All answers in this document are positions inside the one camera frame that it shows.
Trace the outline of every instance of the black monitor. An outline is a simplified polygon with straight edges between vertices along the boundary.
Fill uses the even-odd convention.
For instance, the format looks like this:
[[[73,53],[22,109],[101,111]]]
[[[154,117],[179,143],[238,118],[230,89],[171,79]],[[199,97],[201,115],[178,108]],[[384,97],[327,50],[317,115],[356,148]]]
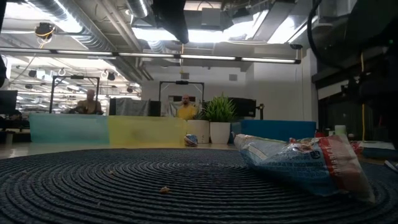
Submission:
[[[17,106],[17,90],[0,91],[0,114],[9,114],[15,111]]]

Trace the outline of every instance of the white pot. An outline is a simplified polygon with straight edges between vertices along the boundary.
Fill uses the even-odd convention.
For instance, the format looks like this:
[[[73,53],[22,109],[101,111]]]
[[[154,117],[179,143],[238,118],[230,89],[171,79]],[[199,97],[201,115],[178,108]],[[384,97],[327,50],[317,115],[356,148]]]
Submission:
[[[231,123],[210,122],[211,143],[227,144],[231,132]]]
[[[188,134],[194,134],[198,143],[209,143],[210,123],[202,120],[188,120]]]

